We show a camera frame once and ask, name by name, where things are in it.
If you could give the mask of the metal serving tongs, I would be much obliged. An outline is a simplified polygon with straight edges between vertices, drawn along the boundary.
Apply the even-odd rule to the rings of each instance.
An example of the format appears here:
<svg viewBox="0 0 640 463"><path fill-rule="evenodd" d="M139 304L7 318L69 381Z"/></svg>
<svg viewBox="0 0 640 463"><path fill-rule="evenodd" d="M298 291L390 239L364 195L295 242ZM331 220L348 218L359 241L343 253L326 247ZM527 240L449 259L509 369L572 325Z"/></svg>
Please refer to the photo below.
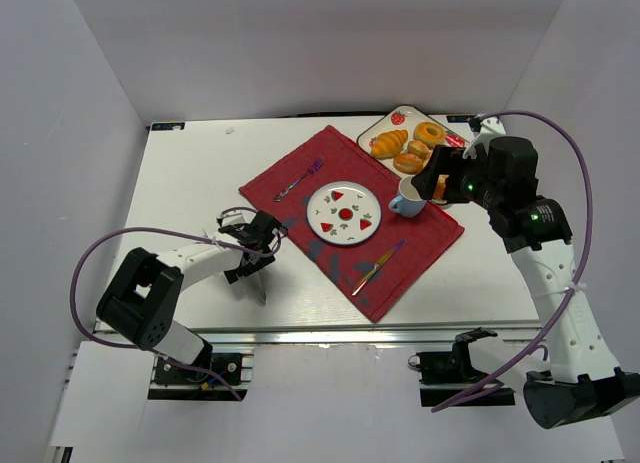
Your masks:
<svg viewBox="0 0 640 463"><path fill-rule="evenodd" d="M250 282L252 285L252 289L255 294L255 298L257 302L261 305L265 305L267 301L266 290L264 288L264 284L261 277L261 270L263 268L263 264L261 263L262 259L258 258L254 263L254 272L250 276Z"/></svg>

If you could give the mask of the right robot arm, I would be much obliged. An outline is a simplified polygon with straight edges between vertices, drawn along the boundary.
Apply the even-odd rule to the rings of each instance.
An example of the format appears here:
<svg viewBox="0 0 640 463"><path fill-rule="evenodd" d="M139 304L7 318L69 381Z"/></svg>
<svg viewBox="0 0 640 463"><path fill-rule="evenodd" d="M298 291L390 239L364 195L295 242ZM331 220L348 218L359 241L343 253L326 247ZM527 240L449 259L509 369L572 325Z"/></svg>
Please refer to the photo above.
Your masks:
<svg viewBox="0 0 640 463"><path fill-rule="evenodd" d="M520 394L542 428L610 416L639 397L639 376L625 372L595 321L581 277L593 233L593 195L586 162L586 223L582 256L574 258L572 231L560 204L538 192L538 154L533 144L504 132L497 113L469 124L465 148L439 146L411 184L423 200L446 179L448 204L473 202L523 277L542 328L522 350L495 332L478 328L457 336L450 367L472 385L433 406L440 412L507 387Z"/></svg>

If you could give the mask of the croissant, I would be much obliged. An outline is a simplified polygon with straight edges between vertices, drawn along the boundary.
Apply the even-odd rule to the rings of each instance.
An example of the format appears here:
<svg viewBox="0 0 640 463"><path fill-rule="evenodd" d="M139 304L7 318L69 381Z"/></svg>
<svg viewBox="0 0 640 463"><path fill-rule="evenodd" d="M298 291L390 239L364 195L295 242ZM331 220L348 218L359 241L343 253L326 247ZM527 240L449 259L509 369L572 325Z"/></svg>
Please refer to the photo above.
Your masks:
<svg viewBox="0 0 640 463"><path fill-rule="evenodd" d="M407 140L407 130L391 130L381 133L372 140L370 155L376 159L395 157L402 151Z"/></svg>

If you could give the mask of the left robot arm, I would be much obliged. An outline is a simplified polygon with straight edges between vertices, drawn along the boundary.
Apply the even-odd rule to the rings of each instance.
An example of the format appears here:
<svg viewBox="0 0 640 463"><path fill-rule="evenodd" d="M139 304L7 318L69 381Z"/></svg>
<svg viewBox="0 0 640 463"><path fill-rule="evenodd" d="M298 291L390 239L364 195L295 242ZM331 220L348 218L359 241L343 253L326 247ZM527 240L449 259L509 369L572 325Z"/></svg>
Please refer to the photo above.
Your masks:
<svg viewBox="0 0 640 463"><path fill-rule="evenodd" d="M264 305L260 272L275 262L287 235L286 226L264 211L255 212L249 222L239 212L225 212L218 224L212 236L176 250L131 250L96 308L97 318L133 346L176 362L195 381L211 375L213 349L174 319L181 293L220 275L230 285L243 284Z"/></svg>

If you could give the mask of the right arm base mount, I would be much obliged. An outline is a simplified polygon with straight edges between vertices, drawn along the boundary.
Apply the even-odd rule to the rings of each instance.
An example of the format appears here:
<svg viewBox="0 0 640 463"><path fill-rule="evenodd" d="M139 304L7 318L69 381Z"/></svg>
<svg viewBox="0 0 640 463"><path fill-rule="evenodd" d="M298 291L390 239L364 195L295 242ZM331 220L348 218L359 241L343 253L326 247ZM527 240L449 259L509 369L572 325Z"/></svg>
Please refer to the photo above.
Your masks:
<svg viewBox="0 0 640 463"><path fill-rule="evenodd" d="M408 358L410 369L419 373L420 402L432 408L487 376L472 367L468 346L483 338L495 338L497 333L476 328L456 336L448 351L419 352Z"/></svg>

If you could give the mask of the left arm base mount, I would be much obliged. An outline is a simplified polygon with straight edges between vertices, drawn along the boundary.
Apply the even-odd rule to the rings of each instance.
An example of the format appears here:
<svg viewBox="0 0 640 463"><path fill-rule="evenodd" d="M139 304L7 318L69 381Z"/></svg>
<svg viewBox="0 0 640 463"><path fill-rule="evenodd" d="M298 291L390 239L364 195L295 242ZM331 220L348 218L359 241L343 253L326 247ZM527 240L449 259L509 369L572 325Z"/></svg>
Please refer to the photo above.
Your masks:
<svg viewBox="0 0 640 463"><path fill-rule="evenodd" d="M147 398L158 401L240 402L252 381L254 354L249 351L214 351L208 359L175 365L157 357Z"/></svg>

